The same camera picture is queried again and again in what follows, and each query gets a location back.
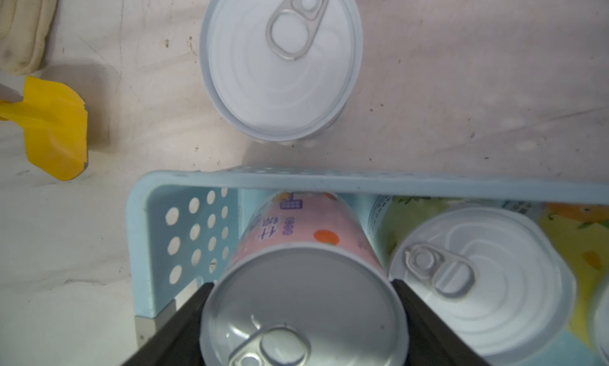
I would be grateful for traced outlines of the light blue plastic basket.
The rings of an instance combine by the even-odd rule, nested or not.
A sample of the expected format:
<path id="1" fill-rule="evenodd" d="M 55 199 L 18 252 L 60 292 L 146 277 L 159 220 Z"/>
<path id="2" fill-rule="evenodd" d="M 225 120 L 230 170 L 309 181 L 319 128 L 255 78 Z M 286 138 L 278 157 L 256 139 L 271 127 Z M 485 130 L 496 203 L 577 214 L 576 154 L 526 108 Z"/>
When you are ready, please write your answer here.
<path id="1" fill-rule="evenodd" d="M 205 283 L 218 284 L 252 215 L 270 196 L 284 191 L 339 196 L 356 213 L 391 285 L 394 280 L 368 236 L 371 208 L 381 196 L 527 201 L 543 208 L 546 203 L 608 207 L 608 187 L 597 183 L 261 167 L 153 172 L 136 184 L 127 204 L 139 349 Z M 606 365 L 608 275 L 593 297 L 588 321 L 598 355 L 571 334 L 569 319 L 550 345 L 512 365 Z"/>

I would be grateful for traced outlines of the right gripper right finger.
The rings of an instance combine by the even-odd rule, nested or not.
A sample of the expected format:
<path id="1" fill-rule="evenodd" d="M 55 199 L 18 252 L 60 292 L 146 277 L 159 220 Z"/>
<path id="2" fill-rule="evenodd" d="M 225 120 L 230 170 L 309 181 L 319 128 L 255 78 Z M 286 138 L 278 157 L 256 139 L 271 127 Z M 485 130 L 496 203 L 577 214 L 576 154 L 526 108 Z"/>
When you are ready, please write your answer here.
<path id="1" fill-rule="evenodd" d="M 392 282 L 404 307 L 409 326 L 409 352 L 405 365 L 489 366 L 404 281 Z"/>

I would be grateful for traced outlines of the yellow label can front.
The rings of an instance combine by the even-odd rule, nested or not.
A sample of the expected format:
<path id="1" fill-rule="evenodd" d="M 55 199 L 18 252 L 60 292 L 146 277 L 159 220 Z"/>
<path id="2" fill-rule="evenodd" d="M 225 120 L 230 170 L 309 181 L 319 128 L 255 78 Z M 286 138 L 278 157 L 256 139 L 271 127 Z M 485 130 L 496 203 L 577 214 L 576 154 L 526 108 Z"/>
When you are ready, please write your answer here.
<path id="1" fill-rule="evenodd" d="M 569 331 L 598 355 L 588 319 L 597 288 L 608 275 L 608 207 L 546 203 L 539 226 L 576 278 L 576 305 Z"/>

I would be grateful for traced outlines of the green label can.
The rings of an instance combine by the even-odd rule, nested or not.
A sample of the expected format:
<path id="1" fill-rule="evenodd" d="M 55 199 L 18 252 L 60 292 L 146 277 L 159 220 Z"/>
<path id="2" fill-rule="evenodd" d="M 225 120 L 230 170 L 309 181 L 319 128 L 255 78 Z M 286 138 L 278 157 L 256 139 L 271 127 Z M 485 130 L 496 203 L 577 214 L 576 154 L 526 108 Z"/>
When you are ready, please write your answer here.
<path id="1" fill-rule="evenodd" d="M 527 201 L 381 196 L 368 236 L 405 282 L 473 351 L 518 364 L 561 334 L 577 283 Z"/>

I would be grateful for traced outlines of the pink label can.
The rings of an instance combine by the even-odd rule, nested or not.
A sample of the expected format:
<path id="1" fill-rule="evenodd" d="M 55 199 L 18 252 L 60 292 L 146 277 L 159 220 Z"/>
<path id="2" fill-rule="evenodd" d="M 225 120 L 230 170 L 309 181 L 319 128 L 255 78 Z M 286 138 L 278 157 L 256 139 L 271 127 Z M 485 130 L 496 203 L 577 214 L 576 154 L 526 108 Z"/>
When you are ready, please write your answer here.
<path id="1" fill-rule="evenodd" d="M 341 114 L 363 59 L 355 0 L 211 0 L 201 73 L 227 122 L 266 142 L 326 130 Z"/>
<path id="2" fill-rule="evenodd" d="M 355 212 L 284 191 L 252 215 L 201 317 L 207 365 L 403 365 L 404 307 Z"/>

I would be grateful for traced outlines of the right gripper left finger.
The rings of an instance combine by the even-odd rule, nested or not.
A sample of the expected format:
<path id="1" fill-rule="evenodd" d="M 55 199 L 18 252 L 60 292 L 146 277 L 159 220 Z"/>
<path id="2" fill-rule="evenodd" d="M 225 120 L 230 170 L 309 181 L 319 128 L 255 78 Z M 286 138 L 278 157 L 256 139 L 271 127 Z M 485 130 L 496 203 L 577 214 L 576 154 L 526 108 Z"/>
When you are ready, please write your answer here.
<path id="1" fill-rule="evenodd" d="M 169 322 L 124 365 L 205 365 L 199 343 L 201 315 L 213 287 L 213 283 L 205 283 L 199 288 Z"/>

